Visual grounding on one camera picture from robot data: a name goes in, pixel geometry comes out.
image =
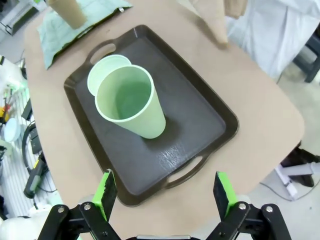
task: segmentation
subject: plastic cup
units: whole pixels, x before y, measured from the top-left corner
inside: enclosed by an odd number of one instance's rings
[[[96,96],[101,82],[108,74],[128,65],[131,65],[130,60],[122,55],[114,54],[102,58],[89,72],[86,82],[89,92]]]
[[[95,106],[106,120],[146,139],[158,137],[166,127],[153,79],[137,65],[118,68],[106,76]]]

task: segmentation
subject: table top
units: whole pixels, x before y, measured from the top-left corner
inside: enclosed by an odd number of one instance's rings
[[[66,78],[99,43],[147,25],[166,41],[231,108],[239,131],[185,183],[137,207],[116,200],[110,223],[121,238],[190,234],[217,212],[216,171],[227,172],[237,194],[251,191],[298,144],[303,118],[282,90],[234,44],[219,49],[203,21],[172,0],[130,0],[131,9],[108,20],[62,53],[45,70],[37,27],[25,30],[25,59],[33,113],[45,158],[66,205],[93,194],[103,175],[64,91]]]

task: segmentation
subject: white cloth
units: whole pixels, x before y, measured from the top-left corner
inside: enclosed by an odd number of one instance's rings
[[[228,39],[278,78],[320,23],[320,0],[248,0],[244,16],[226,21]]]

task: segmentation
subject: floor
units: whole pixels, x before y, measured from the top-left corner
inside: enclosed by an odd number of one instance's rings
[[[18,62],[23,57],[23,31],[25,27],[19,30],[14,36],[6,36],[0,42],[0,55],[4,55],[13,63]],[[304,54],[312,58],[307,50]],[[312,152],[320,155],[320,74],[317,75],[312,83],[304,83],[305,75],[291,63],[283,72],[278,83],[279,87],[291,99],[293,104],[299,109],[305,120],[305,136],[302,141],[302,146]],[[319,176],[314,176],[314,181],[317,183]],[[288,198],[288,194],[283,187],[280,179],[275,172],[271,172],[264,180],[283,198]],[[299,195],[303,196],[311,189],[300,184],[295,184]],[[312,192],[297,201],[287,201],[265,186],[259,184],[248,194],[251,202],[256,207],[261,207],[263,204],[275,203],[281,209],[292,240],[318,240],[320,236],[320,186],[314,188]],[[218,219],[212,219],[206,226],[196,231],[193,235],[201,239],[205,239],[211,230],[217,224]],[[247,235],[241,235],[241,240],[251,239]]]

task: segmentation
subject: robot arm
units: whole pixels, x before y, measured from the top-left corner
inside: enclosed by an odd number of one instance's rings
[[[251,234],[253,240],[291,240],[283,216],[275,204],[261,209],[243,201],[235,201],[235,193],[223,172],[215,176],[213,193],[221,222],[206,240],[234,240],[239,233]],[[38,240],[76,240],[81,233],[90,232],[96,240],[121,240],[109,224],[117,189],[112,171],[103,176],[92,202],[73,209],[55,205],[44,223]],[[184,236],[134,236],[127,240],[199,240]]]

